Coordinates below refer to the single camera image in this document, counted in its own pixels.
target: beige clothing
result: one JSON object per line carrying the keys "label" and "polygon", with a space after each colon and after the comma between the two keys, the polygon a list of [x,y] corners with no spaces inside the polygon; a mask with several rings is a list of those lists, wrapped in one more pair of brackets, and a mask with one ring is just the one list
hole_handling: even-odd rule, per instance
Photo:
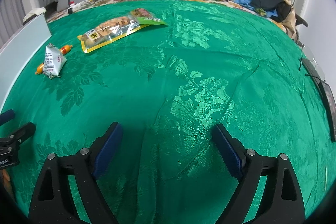
{"label": "beige clothing", "polygon": [[[291,0],[284,0],[288,5],[292,5]],[[296,18],[295,18],[295,10],[292,6],[292,10],[289,12],[288,16],[282,22],[282,25],[287,29],[288,36],[291,39],[296,38]]]}

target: snack package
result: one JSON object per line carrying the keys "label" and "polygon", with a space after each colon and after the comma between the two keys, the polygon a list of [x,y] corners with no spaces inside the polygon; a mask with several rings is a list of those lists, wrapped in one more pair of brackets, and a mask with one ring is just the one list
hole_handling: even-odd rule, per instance
{"label": "snack package", "polygon": [[83,52],[92,52],[120,38],[132,34],[150,25],[167,25],[163,20],[155,18],[146,9],[132,10],[127,16],[108,20],[96,28],[78,36]]}
{"label": "snack package", "polygon": [[59,73],[67,59],[53,44],[49,43],[45,48],[43,73],[50,79],[59,77]]}

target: yellow-edged package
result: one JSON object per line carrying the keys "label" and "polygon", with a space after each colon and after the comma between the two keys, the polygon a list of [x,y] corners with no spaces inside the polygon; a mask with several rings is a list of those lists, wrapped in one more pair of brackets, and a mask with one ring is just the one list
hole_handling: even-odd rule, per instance
{"label": "yellow-edged package", "polygon": [[132,34],[150,25],[167,25],[163,20],[155,18],[146,9],[132,10],[127,16],[108,20],[83,35],[78,36],[83,52],[92,52],[120,38]]}

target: bed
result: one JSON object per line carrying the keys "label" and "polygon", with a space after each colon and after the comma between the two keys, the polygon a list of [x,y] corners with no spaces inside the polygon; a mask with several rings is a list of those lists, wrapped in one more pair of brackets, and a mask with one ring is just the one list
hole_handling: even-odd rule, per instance
{"label": "bed", "polygon": [[[139,7],[168,26],[82,52],[77,35]],[[117,121],[122,145],[98,183],[121,224],[215,223],[238,184],[211,142],[217,123],[261,155],[286,153],[310,215],[336,176],[335,146],[314,82],[298,70],[301,50],[281,24],[215,0],[98,0],[82,8],[49,19],[47,43],[73,45],[62,77],[34,75],[41,47],[3,108],[14,109],[16,119],[1,134],[37,125],[10,170],[25,213],[46,156],[74,154]],[[255,216],[265,179],[246,221]]]}

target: metal screw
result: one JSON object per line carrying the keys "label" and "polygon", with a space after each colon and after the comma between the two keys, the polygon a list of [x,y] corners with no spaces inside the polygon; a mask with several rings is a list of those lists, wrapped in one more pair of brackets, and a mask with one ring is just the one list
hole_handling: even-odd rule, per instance
{"label": "metal screw", "polygon": [[79,153],[81,153],[82,155],[86,155],[87,153],[89,153],[89,149],[88,148],[82,148]]}
{"label": "metal screw", "polygon": [[284,153],[280,154],[280,158],[282,158],[283,160],[288,160],[288,156]]}
{"label": "metal screw", "polygon": [[55,153],[50,153],[47,158],[48,158],[48,160],[52,160],[55,157],[56,157]]}
{"label": "metal screw", "polygon": [[247,149],[246,153],[249,154],[250,156],[254,156],[255,155],[255,151],[253,149]]}

